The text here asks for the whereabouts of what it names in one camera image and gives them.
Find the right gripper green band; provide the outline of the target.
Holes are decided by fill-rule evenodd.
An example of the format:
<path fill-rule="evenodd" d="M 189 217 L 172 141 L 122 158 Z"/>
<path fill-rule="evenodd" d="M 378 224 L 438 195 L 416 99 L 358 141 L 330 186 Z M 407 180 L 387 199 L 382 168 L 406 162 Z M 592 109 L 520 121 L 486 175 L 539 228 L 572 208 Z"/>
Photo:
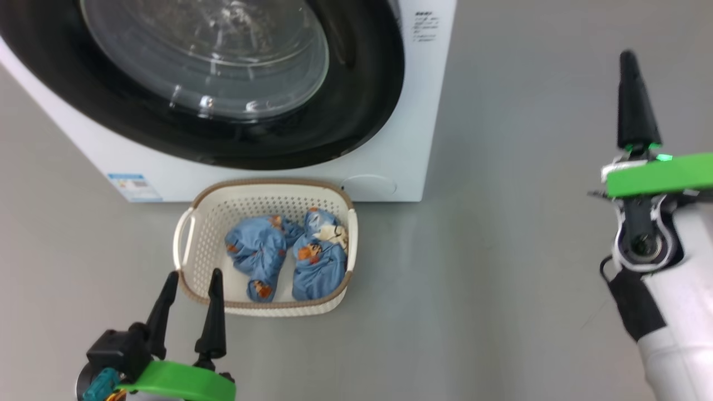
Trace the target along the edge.
<path fill-rule="evenodd" d="M 619 56 L 621 78 L 617 91 L 617 147 L 642 153 L 663 144 L 645 80 L 634 51 Z M 652 155 L 647 159 L 614 160 L 601 168 L 604 190 L 589 196 L 622 199 L 662 194 L 698 195 L 711 192 L 712 154 L 694 153 L 672 157 Z"/>

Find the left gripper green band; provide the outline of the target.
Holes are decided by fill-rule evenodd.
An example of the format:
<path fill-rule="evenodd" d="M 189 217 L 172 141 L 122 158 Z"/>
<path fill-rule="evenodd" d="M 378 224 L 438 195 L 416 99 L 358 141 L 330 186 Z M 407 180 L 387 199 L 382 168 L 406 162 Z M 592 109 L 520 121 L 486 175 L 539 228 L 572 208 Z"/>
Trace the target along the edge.
<path fill-rule="evenodd" d="M 227 354 L 225 332 L 225 306 L 223 274 L 221 269 L 212 271 L 209 285 L 209 307 L 204 320 L 203 332 L 196 341 L 194 352 L 198 360 L 193 366 L 172 361 L 163 361 L 167 355 L 165 336 L 170 308 L 175 302 L 180 274 L 172 271 L 150 312 L 146 322 L 147 346 L 150 353 L 160 360 L 148 364 L 141 376 L 133 383 L 118 385 L 120 390 L 186 400 L 235 400 L 236 385 L 215 372 L 215 359 Z"/>

